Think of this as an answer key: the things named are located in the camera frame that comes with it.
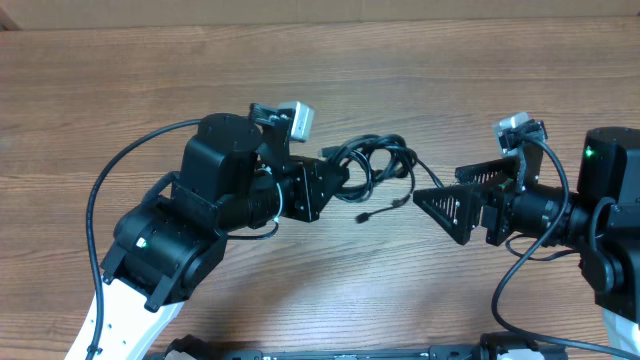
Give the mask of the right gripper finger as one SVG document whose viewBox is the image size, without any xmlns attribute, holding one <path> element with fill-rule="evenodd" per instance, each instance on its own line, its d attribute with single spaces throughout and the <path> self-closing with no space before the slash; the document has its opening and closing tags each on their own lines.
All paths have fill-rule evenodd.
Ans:
<svg viewBox="0 0 640 360">
<path fill-rule="evenodd" d="M 488 162 L 471 164 L 455 169 L 455 178 L 459 184 L 484 184 L 510 186 L 517 177 L 519 160 L 507 157 Z"/>
<path fill-rule="evenodd" d="M 459 245 L 465 245 L 479 224 L 483 205 L 480 185 L 418 190 L 413 202 Z"/>
</svg>

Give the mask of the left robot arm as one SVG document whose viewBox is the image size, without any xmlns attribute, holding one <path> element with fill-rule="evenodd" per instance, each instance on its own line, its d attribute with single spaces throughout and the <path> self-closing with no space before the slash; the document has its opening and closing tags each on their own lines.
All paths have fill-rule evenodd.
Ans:
<svg viewBox="0 0 640 360">
<path fill-rule="evenodd" d="M 282 218 L 316 221 L 349 177 L 335 163 L 292 155 L 283 113 L 217 113 L 195 125 L 180 169 L 118 221 L 104 257 L 87 233 L 94 297 L 69 358 L 143 358 L 230 240 L 269 238 Z"/>
</svg>

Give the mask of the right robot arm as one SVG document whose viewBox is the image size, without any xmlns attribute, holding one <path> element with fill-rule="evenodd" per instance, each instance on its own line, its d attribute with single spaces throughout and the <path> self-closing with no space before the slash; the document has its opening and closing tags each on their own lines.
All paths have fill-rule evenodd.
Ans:
<svg viewBox="0 0 640 360">
<path fill-rule="evenodd" d="M 414 193 L 413 201 L 458 244 L 482 226 L 486 241 L 509 246 L 517 237 L 533 244 L 497 285 L 494 319 L 530 345 L 540 342 L 609 354 L 639 356 L 639 132 L 600 127 L 585 136 L 578 186 L 571 191 L 563 166 L 535 120 L 500 128 L 499 160 L 459 167 L 456 184 Z M 580 257 L 583 278 L 603 310 L 609 345 L 543 335 L 501 316 L 499 299 L 508 282 L 541 247 L 563 246 Z"/>
</svg>

